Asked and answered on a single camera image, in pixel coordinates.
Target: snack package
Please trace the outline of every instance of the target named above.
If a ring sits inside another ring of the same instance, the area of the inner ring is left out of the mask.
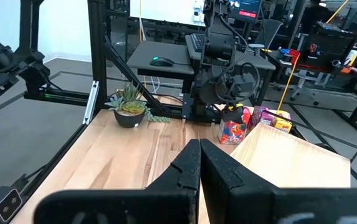
[[[259,122],[271,125],[274,117],[271,114],[263,113],[263,111],[268,111],[268,108],[265,106],[255,106],[253,110],[252,118],[250,119],[248,132],[250,132],[253,128],[257,126]]]
[[[224,122],[221,120],[217,137],[221,144],[239,144],[243,141],[246,134],[247,125],[251,116],[250,109],[243,107],[242,120],[243,124],[238,124],[233,121]]]
[[[283,116],[284,118],[288,118],[290,119],[290,114],[286,111],[277,111],[276,112],[277,115],[279,116]],[[290,132],[290,129],[292,128],[292,124],[289,121],[286,121],[284,119],[278,118],[278,117],[274,117],[274,121],[272,122],[272,126],[284,131],[286,133]]]

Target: screen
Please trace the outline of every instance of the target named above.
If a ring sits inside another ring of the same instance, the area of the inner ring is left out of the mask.
[[[229,17],[255,23],[259,15],[261,0],[229,0],[232,13]]]

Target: computer mouse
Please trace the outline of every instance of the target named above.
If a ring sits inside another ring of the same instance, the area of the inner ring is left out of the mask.
[[[174,65],[174,62],[168,58],[164,57],[154,57],[152,61],[150,62],[150,65],[153,66],[165,66],[165,67],[171,67]]]

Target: succulent plant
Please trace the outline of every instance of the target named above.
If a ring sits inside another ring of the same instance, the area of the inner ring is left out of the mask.
[[[126,103],[137,100],[139,95],[140,92],[132,83],[124,86],[123,92],[121,93],[121,96],[123,97],[124,102]]]
[[[171,119],[166,117],[154,116],[150,109],[138,99],[140,92],[131,83],[124,86],[123,90],[117,90],[115,96],[110,98],[110,102],[105,105],[111,106],[110,110],[122,111],[132,115],[138,115],[145,110],[145,115],[149,121],[170,123]]]
[[[148,107],[145,107],[145,115],[148,117],[148,121],[151,122],[163,122],[163,123],[170,123],[171,118],[155,116],[151,113],[151,110]]]
[[[121,111],[123,105],[125,104],[122,97],[112,96],[109,98],[109,102],[106,102],[105,105],[110,106],[109,110]]]
[[[124,103],[122,110],[132,115],[138,115],[145,110],[145,107],[141,101],[135,100]]]

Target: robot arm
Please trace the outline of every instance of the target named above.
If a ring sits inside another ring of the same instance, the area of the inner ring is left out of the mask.
[[[191,96],[196,104],[194,111],[201,115],[206,105],[225,104],[222,111],[224,121],[242,123],[243,108],[238,102],[247,99],[257,88],[258,82],[253,75],[244,73],[243,66],[237,64],[245,57],[245,52],[236,60],[236,38],[247,43],[228,24],[231,13],[229,0],[206,0],[204,22],[207,27],[203,43],[199,73],[196,75]]]
[[[25,15],[27,13],[21,10],[21,17]],[[40,91],[40,87],[49,81],[49,69],[42,64],[44,56],[36,50],[20,51],[28,54],[19,54],[18,50],[13,52],[10,46],[0,43],[0,96],[19,81],[17,76],[26,81],[27,90],[31,92]]]

